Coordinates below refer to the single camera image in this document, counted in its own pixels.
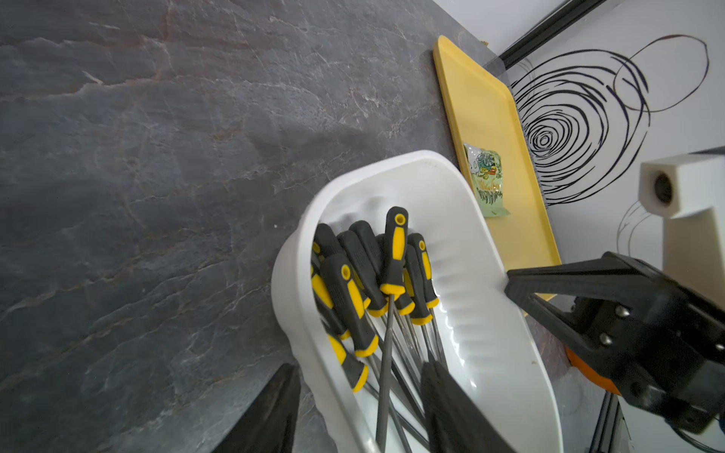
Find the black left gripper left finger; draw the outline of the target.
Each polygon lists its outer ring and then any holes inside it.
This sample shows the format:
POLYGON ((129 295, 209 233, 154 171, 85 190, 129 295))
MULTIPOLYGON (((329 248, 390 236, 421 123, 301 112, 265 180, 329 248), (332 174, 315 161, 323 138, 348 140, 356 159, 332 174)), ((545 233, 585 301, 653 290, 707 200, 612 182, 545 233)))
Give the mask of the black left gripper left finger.
POLYGON ((213 453, 292 452, 300 392, 299 367, 281 365, 213 453))

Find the file tool top black-yellow handle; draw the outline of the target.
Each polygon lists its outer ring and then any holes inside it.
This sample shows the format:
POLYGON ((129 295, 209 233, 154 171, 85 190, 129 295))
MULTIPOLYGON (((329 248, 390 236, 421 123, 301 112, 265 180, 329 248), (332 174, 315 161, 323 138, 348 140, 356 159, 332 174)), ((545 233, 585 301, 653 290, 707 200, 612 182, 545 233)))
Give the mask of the file tool top black-yellow handle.
POLYGON ((405 254, 405 241, 407 238, 408 211, 402 207, 392 207, 386 215, 385 249, 383 276, 379 281, 379 289, 388 296, 390 311, 386 322, 383 357, 381 358, 381 371, 379 372, 379 408, 376 425, 376 441, 379 451, 385 452, 389 426, 389 413, 392 406, 390 389, 392 378, 392 363, 394 362, 394 319, 396 302, 405 293, 403 283, 403 258, 405 254))

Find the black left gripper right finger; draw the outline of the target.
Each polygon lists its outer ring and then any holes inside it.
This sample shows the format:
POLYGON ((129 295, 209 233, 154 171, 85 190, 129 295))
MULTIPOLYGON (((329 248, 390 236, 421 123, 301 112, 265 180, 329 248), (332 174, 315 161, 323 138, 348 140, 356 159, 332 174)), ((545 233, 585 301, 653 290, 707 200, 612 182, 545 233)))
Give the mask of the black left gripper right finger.
POLYGON ((430 452, 514 452, 440 362, 423 364, 420 394, 430 452))

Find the white plastic storage box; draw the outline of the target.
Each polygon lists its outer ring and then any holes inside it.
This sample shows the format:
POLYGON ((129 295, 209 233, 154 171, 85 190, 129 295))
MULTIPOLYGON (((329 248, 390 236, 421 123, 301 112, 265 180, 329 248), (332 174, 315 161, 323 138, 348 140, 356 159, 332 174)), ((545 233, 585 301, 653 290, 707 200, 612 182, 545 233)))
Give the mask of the white plastic storage box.
POLYGON ((337 449, 377 450, 377 407, 369 394, 353 394, 324 332, 310 280, 313 234, 322 222, 343 228, 361 219, 382 231, 394 206, 409 211, 430 250, 435 316, 455 381, 516 451, 561 451, 551 382, 522 311, 504 292, 508 279, 489 229, 459 170, 428 150, 334 179, 275 261, 275 315, 337 449))

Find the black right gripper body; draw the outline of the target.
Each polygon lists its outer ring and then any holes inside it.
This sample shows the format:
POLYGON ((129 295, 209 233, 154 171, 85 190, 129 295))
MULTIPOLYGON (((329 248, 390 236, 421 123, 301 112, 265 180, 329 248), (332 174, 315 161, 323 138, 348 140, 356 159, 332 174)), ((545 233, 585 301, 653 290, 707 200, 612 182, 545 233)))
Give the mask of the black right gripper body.
POLYGON ((703 432, 724 411, 724 313, 643 260, 508 271, 505 294, 627 403, 703 432))

